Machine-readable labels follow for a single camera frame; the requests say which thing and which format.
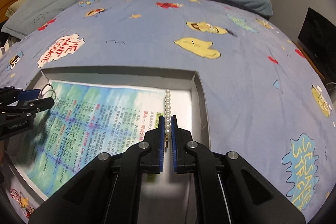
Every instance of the person's hand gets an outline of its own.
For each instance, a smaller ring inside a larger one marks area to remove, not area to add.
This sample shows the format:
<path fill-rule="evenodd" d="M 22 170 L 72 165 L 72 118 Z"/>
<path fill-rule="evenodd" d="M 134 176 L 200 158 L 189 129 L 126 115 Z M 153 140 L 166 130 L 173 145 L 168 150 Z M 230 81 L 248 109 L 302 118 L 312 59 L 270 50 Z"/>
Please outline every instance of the person's hand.
<path fill-rule="evenodd" d="M 0 141 L 0 162 L 3 158 L 4 153 L 5 153 L 5 143 L 3 141 Z"/>

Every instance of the television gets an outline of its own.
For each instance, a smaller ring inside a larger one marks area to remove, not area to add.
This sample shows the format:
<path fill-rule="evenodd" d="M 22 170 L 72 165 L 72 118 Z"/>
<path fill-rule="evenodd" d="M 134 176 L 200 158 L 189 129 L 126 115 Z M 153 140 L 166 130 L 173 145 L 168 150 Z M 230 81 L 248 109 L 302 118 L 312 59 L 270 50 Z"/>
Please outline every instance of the television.
<path fill-rule="evenodd" d="M 308 8 L 298 38 L 319 71 L 325 77 L 336 80 L 336 26 Z"/>

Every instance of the bed sheet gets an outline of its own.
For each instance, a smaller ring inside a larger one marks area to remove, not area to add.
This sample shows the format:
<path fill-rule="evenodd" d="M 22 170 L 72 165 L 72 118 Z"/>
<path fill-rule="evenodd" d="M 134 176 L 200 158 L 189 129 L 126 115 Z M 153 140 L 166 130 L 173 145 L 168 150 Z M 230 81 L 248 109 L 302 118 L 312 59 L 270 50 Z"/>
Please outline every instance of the bed sheet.
<path fill-rule="evenodd" d="M 198 71 L 212 151 L 240 153 L 307 222 L 332 190 L 332 102 L 259 15 L 210 0 L 84 0 L 13 45 L 0 83 L 25 88 L 40 68 L 101 65 Z"/>

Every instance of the silver bolt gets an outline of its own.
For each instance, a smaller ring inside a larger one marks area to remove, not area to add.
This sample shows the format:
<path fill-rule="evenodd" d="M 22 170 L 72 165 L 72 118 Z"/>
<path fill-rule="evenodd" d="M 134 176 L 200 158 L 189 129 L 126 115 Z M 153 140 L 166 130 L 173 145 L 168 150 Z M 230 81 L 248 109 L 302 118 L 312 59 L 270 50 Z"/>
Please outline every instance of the silver bolt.
<path fill-rule="evenodd" d="M 109 158 L 109 153 L 103 152 L 98 155 L 98 159 L 107 160 Z"/>
<path fill-rule="evenodd" d="M 198 146 L 198 143 L 195 142 L 195 141 L 190 141 L 190 142 L 187 143 L 187 146 L 189 148 L 196 148 Z"/>
<path fill-rule="evenodd" d="M 230 151 L 229 153 L 227 153 L 227 156 L 232 160 L 236 160 L 239 157 L 238 153 L 234 151 Z"/>
<path fill-rule="evenodd" d="M 147 147 L 149 147 L 149 143 L 147 143 L 147 142 L 141 142 L 141 143 L 139 143 L 139 147 L 141 149 L 146 149 Z"/>

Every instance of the black screen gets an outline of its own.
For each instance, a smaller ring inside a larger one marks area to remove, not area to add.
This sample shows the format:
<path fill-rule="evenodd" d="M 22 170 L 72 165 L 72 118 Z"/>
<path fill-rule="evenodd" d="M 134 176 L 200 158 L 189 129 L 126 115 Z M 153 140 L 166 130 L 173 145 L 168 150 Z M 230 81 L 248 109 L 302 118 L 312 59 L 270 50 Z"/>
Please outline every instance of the black screen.
<path fill-rule="evenodd" d="M 299 40 L 307 47 L 312 60 L 336 73 L 336 26 L 318 12 L 308 8 Z"/>

